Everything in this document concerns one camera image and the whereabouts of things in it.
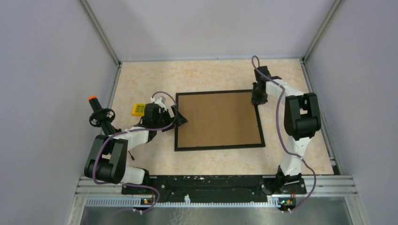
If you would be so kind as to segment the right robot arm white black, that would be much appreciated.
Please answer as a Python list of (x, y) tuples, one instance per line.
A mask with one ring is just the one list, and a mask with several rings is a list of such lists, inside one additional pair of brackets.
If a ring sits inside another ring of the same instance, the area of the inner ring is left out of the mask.
[(278, 166), (276, 177), (265, 183), (265, 192), (290, 193), (304, 187), (303, 157), (311, 139), (321, 129), (317, 95), (299, 91), (280, 77), (271, 76), (266, 66), (256, 67), (254, 73), (256, 82), (253, 83), (252, 104), (263, 105), (268, 97), (275, 97), (277, 119), (280, 105), (284, 105), (283, 127), (288, 136), (287, 143), (281, 143), (285, 158)]

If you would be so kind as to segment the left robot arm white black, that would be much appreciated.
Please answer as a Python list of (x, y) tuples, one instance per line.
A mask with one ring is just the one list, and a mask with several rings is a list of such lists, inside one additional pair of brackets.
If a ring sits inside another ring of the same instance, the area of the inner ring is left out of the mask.
[(150, 142), (158, 131), (177, 128), (188, 120), (177, 110), (176, 105), (171, 106), (174, 113), (174, 117), (171, 117), (162, 103), (138, 104), (143, 112), (139, 123), (122, 131), (111, 124), (115, 119), (112, 109), (103, 108), (95, 98), (89, 102), (93, 110), (89, 123), (101, 128), (104, 133), (96, 136), (93, 141), (84, 166), (84, 175), (98, 183), (132, 183), (138, 193), (148, 192), (151, 182), (145, 178), (145, 169), (127, 166), (129, 152)]

